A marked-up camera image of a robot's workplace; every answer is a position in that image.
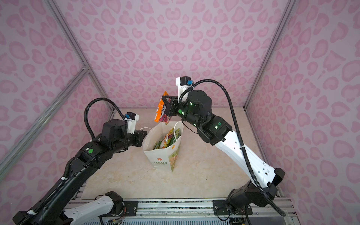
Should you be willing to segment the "orange candy bag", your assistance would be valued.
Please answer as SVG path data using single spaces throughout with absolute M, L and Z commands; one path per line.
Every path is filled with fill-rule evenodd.
M 167 148 L 170 145 L 171 139 L 174 137 L 174 128 L 170 129 L 161 141 L 160 148 Z
M 161 97 L 159 104 L 157 106 L 157 110 L 156 110 L 156 114 L 155 114 L 155 118 L 154 118 L 154 121 L 156 123 L 161 122 L 161 123 L 168 124 L 170 122 L 171 117 L 169 117 L 165 114 L 165 110 L 166 110 L 166 106 Z

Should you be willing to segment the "green rainbow candy bag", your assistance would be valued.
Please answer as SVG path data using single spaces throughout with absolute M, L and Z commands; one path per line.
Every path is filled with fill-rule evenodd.
M 178 128 L 177 130 L 175 130 L 175 134 L 173 136 L 173 138 L 170 141 L 170 145 L 173 145 L 181 136 L 181 129 Z

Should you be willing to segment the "white paper bag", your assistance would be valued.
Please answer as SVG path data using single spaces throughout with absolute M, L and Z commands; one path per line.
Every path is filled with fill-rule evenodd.
M 174 128 L 174 134 L 175 130 L 178 128 L 181 129 L 180 138 L 167 148 L 154 150 L 156 142 L 162 141 L 172 128 Z M 149 130 L 148 135 L 142 144 L 142 149 L 155 169 L 166 172 L 172 172 L 174 170 L 175 162 L 180 151 L 183 129 L 184 125 L 180 121 L 173 121 L 168 124 L 159 123 Z

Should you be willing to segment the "green Fox's spring tea bag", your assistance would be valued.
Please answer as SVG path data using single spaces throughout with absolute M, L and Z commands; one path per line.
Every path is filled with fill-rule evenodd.
M 156 142 L 156 144 L 155 144 L 155 146 L 154 146 L 154 150 L 160 149 L 161 143 L 162 143 L 162 141 Z

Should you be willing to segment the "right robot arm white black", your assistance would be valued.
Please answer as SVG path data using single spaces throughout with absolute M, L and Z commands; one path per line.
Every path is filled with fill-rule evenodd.
M 190 91 L 184 102 L 177 96 L 162 96 L 167 116 L 179 116 L 196 128 L 196 133 L 229 156 L 250 178 L 249 182 L 233 189 L 225 200 L 227 211 L 236 215 L 249 204 L 271 206 L 279 215 L 286 213 L 275 204 L 277 186 L 283 181 L 285 171 L 273 168 L 258 157 L 242 140 L 238 125 L 231 126 L 224 118 L 212 112 L 212 99 L 204 91 Z

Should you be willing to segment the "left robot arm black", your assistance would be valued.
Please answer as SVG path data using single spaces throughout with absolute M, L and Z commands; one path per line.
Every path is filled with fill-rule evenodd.
M 67 162 L 56 184 L 30 209 L 17 212 L 13 222 L 16 225 L 69 225 L 74 219 L 65 215 L 64 208 L 78 189 L 114 154 L 130 146 L 141 147 L 147 134 L 135 130 L 134 134 L 117 134 L 112 140 L 99 134 Z

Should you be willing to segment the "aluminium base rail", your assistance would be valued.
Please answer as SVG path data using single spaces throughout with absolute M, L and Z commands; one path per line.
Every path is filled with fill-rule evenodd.
M 229 213 L 224 199 L 125 199 L 125 210 L 116 215 L 104 214 L 109 204 L 96 201 L 71 201 L 65 207 L 67 216 L 78 219 L 76 225 L 298 225 L 300 222 L 289 199 L 276 198 L 286 216 L 272 207 L 253 204 L 239 212 Z

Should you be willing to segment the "aluminium diagonal frame bar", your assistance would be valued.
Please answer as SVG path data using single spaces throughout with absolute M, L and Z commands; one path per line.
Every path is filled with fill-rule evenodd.
M 30 126 L 30 129 L 19 139 L 19 141 L 10 149 L 9 153 L 1 161 L 1 181 L 5 179 L 11 169 L 18 163 L 21 156 L 27 150 L 29 145 L 43 131 L 49 121 L 56 115 L 63 104 L 72 95 L 73 91 L 88 75 L 88 68 L 83 67 L 74 79 L 72 79 L 64 90 L 54 99 L 54 101 L 43 111 L 43 113 Z

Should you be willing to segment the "aluminium corner frame post right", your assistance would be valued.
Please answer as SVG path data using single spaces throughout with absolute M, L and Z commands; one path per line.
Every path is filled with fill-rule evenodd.
M 287 1 L 286 7 L 280 18 L 279 24 L 277 25 L 277 27 L 273 33 L 270 44 L 267 47 L 267 51 L 265 52 L 264 58 L 260 65 L 260 68 L 255 76 L 254 83 L 251 86 L 249 95 L 248 95 L 245 105 L 243 107 L 244 111 L 247 111 L 249 109 L 249 105 L 250 105 L 253 97 L 255 96 L 255 91 L 257 90 L 257 87 L 261 80 L 261 77 L 264 75 L 265 69 L 267 68 L 268 64 L 271 61 L 271 58 L 276 50 L 276 47 L 285 31 L 290 19 L 291 19 L 291 16 L 293 15 L 294 11 L 297 8 L 298 2 L 299 1 L 296 1 L 296 0 Z

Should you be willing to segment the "aluminium corner frame post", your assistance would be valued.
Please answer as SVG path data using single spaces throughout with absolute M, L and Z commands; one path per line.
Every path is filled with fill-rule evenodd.
M 248 95 L 245 105 L 243 107 L 244 111 L 247 111 L 249 109 L 249 105 L 250 105 L 253 97 L 255 96 L 255 91 L 257 90 L 257 87 L 261 80 L 261 77 L 264 75 L 265 69 L 267 68 L 268 64 L 271 61 L 271 58 L 276 50 L 276 47 L 285 31 L 290 19 L 291 19 L 291 16 L 293 15 L 294 11 L 297 8 L 298 2 L 299 1 L 296 1 L 296 0 L 287 1 L 286 7 L 280 18 L 279 24 L 277 25 L 277 27 L 273 33 L 270 44 L 267 47 L 267 51 L 265 52 L 264 58 L 260 65 L 260 68 L 255 76 L 254 83 L 251 86 L 249 95 Z
M 103 86 L 100 84 L 99 79 L 97 78 L 92 66 L 90 65 L 89 60 L 87 59 L 87 57 L 84 54 L 84 51 L 82 49 L 82 47 L 80 46 L 77 38 L 75 37 L 73 31 L 71 30 L 71 28 L 69 27 L 64 14 L 61 12 L 58 4 L 56 1 L 53 0 L 45 0 L 44 3 L 47 5 L 47 7 L 49 8 L 49 11 L 52 13 L 52 15 L 54 16 L 55 21 L 57 22 L 57 24 L 59 25 L 59 27 L 61 28 L 64 36 L 66 37 L 66 39 L 68 40 L 70 46 L 72 47 L 72 49 L 74 50 L 75 54 L 77 55 L 79 61 L 82 63 L 84 69 L 87 71 L 88 76 L 90 77 L 91 81 L 93 82 L 93 84 L 95 85 L 97 91 L 100 94 L 100 97 L 104 97 L 107 98 L 108 95 L 105 91 L 105 89 L 103 88 Z

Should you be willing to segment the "aluminium corner frame post left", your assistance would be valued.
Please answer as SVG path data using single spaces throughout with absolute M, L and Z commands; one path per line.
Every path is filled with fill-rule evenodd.
M 105 89 L 103 88 L 103 86 L 100 84 L 99 79 L 97 78 L 92 66 L 90 65 L 89 60 L 87 59 L 87 57 L 84 54 L 84 51 L 82 49 L 82 47 L 80 46 L 77 38 L 75 37 L 73 31 L 71 30 L 71 28 L 69 27 L 64 14 L 61 12 L 58 4 L 56 1 L 53 0 L 45 0 L 44 3 L 47 5 L 47 7 L 49 8 L 49 11 L 52 13 L 52 15 L 54 16 L 55 21 L 57 22 L 57 24 L 59 25 L 59 27 L 61 28 L 64 36 L 66 37 L 66 39 L 68 40 L 70 46 L 72 47 L 72 49 L 74 50 L 75 54 L 77 55 L 79 61 L 82 63 L 84 69 L 87 71 L 88 76 L 90 77 L 91 81 L 93 82 L 93 84 L 95 85 L 97 91 L 100 94 L 100 97 L 104 97 L 107 98 L 108 95 L 105 91 Z

